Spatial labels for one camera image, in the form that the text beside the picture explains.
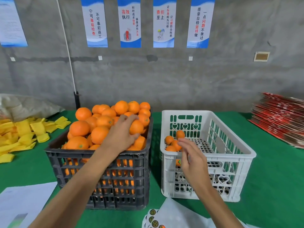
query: black plastic crate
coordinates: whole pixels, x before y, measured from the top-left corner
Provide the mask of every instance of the black plastic crate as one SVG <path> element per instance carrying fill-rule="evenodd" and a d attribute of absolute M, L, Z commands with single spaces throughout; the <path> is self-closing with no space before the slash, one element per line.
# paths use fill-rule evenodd
<path fill-rule="evenodd" d="M 87 209 L 140 210 L 149 202 L 151 145 L 153 118 L 150 118 L 146 147 L 141 151 L 124 151 L 101 176 L 89 198 Z M 84 165 L 94 150 L 61 149 L 67 142 L 68 130 L 45 149 L 60 188 Z"/>

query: poster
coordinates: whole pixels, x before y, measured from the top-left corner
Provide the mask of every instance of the poster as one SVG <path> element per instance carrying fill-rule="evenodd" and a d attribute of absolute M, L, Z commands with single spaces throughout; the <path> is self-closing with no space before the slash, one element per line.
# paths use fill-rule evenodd
<path fill-rule="evenodd" d="M 207 48 L 215 0 L 192 0 L 187 48 Z"/>
<path fill-rule="evenodd" d="M 14 0 L 0 0 L 0 43 L 3 47 L 26 47 Z"/>
<path fill-rule="evenodd" d="M 176 0 L 153 0 L 153 47 L 173 48 Z"/>
<path fill-rule="evenodd" d="M 88 47 L 108 47 L 103 0 L 81 0 Z"/>
<path fill-rule="evenodd" d="M 141 48 L 140 0 L 117 0 L 120 47 Z"/>

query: gray concrete wall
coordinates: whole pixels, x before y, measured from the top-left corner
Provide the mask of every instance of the gray concrete wall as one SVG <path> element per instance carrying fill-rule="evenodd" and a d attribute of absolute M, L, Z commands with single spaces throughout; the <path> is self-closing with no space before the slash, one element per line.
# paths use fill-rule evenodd
<path fill-rule="evenodd" d="M 73 108 L 56 0 L 15 1 L 29 46 L 1 48 L 0 92 Z M 250 111 L 259 92 L 304 98 L 304 0 L 216 0 L 208 49 L 186 48 L 191 0 L 177 0 L 174 48 L 160 49 L 153 48 L 153 0 L 141 0 L 140 49 L 120 48 L 117 0 L 104 0 L 108 48 L 87 47 L 80 0 L 59 2 L 82 106 L 124 99 L 157 111 Z M 268 62 L 254 63 L 256 51 L 270 51 Z"/>

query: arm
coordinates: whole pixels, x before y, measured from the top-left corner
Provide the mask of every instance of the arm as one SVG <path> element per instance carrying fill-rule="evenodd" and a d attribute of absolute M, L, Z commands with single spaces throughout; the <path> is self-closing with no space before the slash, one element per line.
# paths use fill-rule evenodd
<path fill-rule="evenodd" d="M 89 161 L 59 191 L 29 228 L 75 227 L 97 182 L 115 158 L 139 137 L 129 129 L 137 115 L 121 115 Z"/>
<path fill-rule="evenodd" d="M 181 167 L 184 175 L 204 204 L 215 226 L 217 228 L 244 228 L 224 203 L 218 191 L 213 188 L 209 178 L 207 158 L 193 141 L 185 138 L 178 140 L 178 144 L 183 147 Z"/>

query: white plastic crate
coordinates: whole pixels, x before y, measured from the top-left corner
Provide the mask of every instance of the white plastic crate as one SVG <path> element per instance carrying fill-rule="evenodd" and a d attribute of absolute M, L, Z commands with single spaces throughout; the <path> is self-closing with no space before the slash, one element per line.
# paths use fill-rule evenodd
<path fill-rule="evenodd" d="M 252 159 L 256 153 L 230 130 L 213 112 L 205 110 L 162 111 L 162 194 L 171 198 L 198 199 L 187 183 L 176 160 L 181 152 L 166 151 L 165 137 L 183 130 L 207 157 L 212 186 L 222 199 L 238 202 Z"/>

